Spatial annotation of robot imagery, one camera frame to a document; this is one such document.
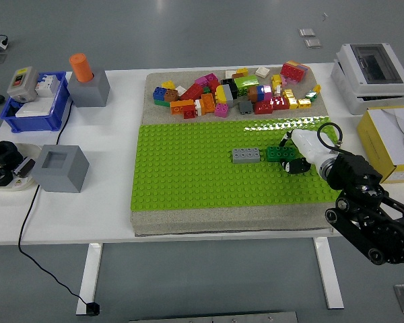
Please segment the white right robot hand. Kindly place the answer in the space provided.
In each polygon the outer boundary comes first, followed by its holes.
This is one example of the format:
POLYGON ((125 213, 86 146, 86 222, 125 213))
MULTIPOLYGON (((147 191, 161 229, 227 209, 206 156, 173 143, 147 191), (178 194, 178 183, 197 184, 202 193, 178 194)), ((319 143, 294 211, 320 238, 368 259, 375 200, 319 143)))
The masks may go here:
POLYGON ((311 165, 315 165, 319 176, 327 179, 338 153, 323 145, 317 135, 316 131, 294 129, 283 136, 279 146, 283 147, 291 139, 302 155, 291 161, 281 160, 281 165, 287 173, 302 174, 309 171, 311 165))

